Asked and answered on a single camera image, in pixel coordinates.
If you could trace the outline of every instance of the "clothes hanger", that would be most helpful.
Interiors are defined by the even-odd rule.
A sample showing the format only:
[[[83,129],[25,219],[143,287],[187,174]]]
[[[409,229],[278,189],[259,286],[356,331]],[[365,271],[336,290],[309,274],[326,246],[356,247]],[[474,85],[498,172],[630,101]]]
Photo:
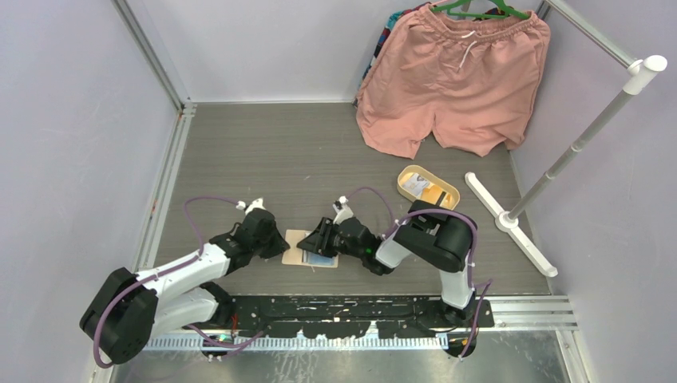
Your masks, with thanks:
[[[437,4],[442,4],[445,1],[442,2],[435,2],[433,3],[433,12],[442,12],[443,10],[446,10],[446,13],[451,16],[469,16],[473,18],[506,18],[508,15],[512,16],[517,16],[523,20],[526,20],[529,18],[529,16],[523,12],[520,12],[519,10],[514,10],[513,8],[510,8],[505,4],[505,1],[503,0],[489,0],[492,3],[496,5],[496,8],[499,10],[502,10],[505,12],[505,15],[500,15],[500,14],[464,14],[461,12],[451,12],[452,9],[457,8],[459,6],[462,6],[464,4],[467,4],[471,2],[472,0],[459,0],[455,3],[448,4],[446,6],[437,6]]]

